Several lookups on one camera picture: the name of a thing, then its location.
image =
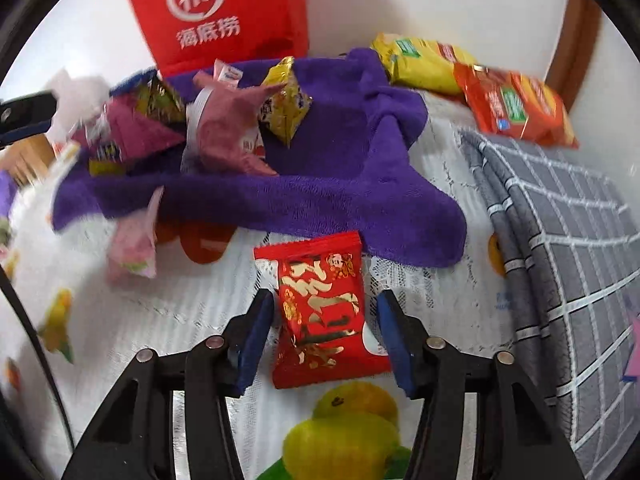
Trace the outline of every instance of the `metal rivet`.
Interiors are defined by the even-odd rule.
[[[149,348],[145,348],[136,354],[136,359],[141,363],[146,363],[147,361],[151,361],[153,356],[154,351]]]
[[[215,350],[216,348],[221,348],[224,343],[225,338],[223,338],[221,335],[212,335],[209,339],[207,339],[205,345],[207,345],[207,348]]]
[[[433,348],[434,350],[442,350],[447,345],[446,341],[444,341],[441,337],[429,337],[427,338],[427,346],[429,348]]]
[[[516,361],[516,358],[511,352],[498,352],[498,361],[503,365],[512,365]]]

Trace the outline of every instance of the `white lace tablecloth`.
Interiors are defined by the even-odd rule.
[[[491,356],[513,338],[506,283],[488,259],[493,233],[476,184],[458,151],[452,122],[473,125],[470,111],[435,98],[424,99],[430,120],[411,148],[413,167],[454,197],[466,215],[468,237],[460,263],[448,269],[423,269],[366,256],[363,278],[369,306],[375,295],[391,288],[408,314],[422,320],[428,332],[465,352]],[[114,222],[90,218],[62,234],[52,231],[47,216],[56,186],[73,160],[59,160],[50,177],[15,208],[18,232],[12,251],[18,255],[14,287],[36,327],[58,291],[72,296],[68,339],[69,362],[48,352],[54,376],[68,410],[76,441],[114,381],[135,353],[154,348],[160,355],[190,349],[226,322],[242,314],[260,286],[273,280],[259,272],[253,248],[290,239],[284,235],[238,229],[218,262],[200,266],[185,256],[175,240],[158,247],[158,277],[127,277],[111,286],[106,276],[106,248]],[[254,386],[228,408],[244,475],[256,478],[281,456],[287,432],[309,418],[316,400],[335,383],[275,390],[270,371],[277,330],[272,328]],[[0,300],[0,360],[11,358],[20,373],[20,390],[7,377],[2,390],[18,411],[41,467],[52,478],[64,471],[70,452],[33,349],[4,298]],[[422,403],[407,400],[391,374],[370,379],[398,402],[401,439],[412,445]],[[189,477],[184,436],[184,395],[174,400],[175,465],[178,480]],[[468,477],[473,454],[474,406],[465,407],[461,478]]]

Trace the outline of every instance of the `red shopping bag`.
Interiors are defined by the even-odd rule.
[[[164,76],[226,62],[306,56],[305,0],[131,0]]]

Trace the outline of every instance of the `black cable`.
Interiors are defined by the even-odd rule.
[[[40,362],[40,366],[42,367],[42,371],[44,372],[45,377],[47,378],[47,383],[49,383],[49,387],[53,393],[53,397],[55,398],[56,404],[58,405],[58,410],[60,411],[60,415],[62,416],[62,423],[64,424],[66,437],[69,440],[69,446],[71,451],[73,452],[76,449],[74,445],[73,434],[71,433],[71,426],[69,424],[69,419],[66,416],[66,410],[64,405],[62,404],[62,398],[60,397],[60,393],[58,391],[58,387],[56,386],[56,381],[53,378],[53,373],[51,373],[51,368],[49,367],[49,362],[47,361],[44,352],[42,351],[42,346],[40,345],[40,340],[38,339],[38,334],[36,329],[33,327],[29,316],[24,310],[22,306],[22,302],[18,298],[18,295],[15,293],[14,286],[11,284],[11,281],[7,277],[6,273],[2,266],[0,266],[0,290],[4,294],[6,300],[11,305],[12,309],[15,312],[15,315],[18,316],[22,328],[27,333],[29,337],[29,341],[31,342],[31,346],[36,351],[36,355],[38,357],[38,361]]]

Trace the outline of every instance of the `purple cloth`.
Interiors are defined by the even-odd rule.
[[[275,63],[239,63],[241,86],[260,84]],[[117,218],[145,208],[164,186],[161,218],[304,237],[358,230],[371,254],[416,266],[455,264],[465,217],[409,165],[407,149],[427,118],[421,97],[389,86],[369,49],[345,59],[298,59],[294,70],[314,102],[290,149],[263,135],[266,160],[280,176],[180,175],[181,151],[174,148],[144,161],[132,176],[91,178],[84,156],[60,185],[54,228],[82,215]],[[187,101],[197,94],[193,75],[170,79]]]
[[[7,171],[0,171],[0,217],[9,218],[18,186]]]

